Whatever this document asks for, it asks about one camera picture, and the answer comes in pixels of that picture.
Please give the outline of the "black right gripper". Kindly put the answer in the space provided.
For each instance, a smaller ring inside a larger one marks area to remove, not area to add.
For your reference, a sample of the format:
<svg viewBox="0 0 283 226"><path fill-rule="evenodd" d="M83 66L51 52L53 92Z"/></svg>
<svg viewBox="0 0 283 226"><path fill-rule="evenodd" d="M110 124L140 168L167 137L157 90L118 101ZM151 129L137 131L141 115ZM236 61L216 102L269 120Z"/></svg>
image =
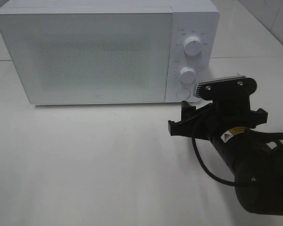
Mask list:
<svg viewBox="0 0 283 226"><path fill-rule="evenodd" d="M181 103L181 120L168 121L171 136L190 137L212 144L247 143L245 132L267 122L268 113L250 109L250 99L213 101L197 108Z"/></svg>

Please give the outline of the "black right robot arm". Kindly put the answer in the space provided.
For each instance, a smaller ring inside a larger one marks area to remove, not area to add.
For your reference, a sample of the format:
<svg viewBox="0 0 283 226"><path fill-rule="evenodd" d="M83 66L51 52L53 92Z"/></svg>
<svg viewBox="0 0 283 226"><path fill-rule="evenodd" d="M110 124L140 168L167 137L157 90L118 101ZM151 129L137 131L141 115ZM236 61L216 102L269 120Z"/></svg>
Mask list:
<svg viewBox="0 0 283 226"><path fill-rule="evenodd" d="M250 213L283 216L283 133L256 132L267 112L251 110L247 97L215 100L197 108L182 102L181 120L169 121L172 136L208 140L234 175L217 182L232 186Z"/></svg>

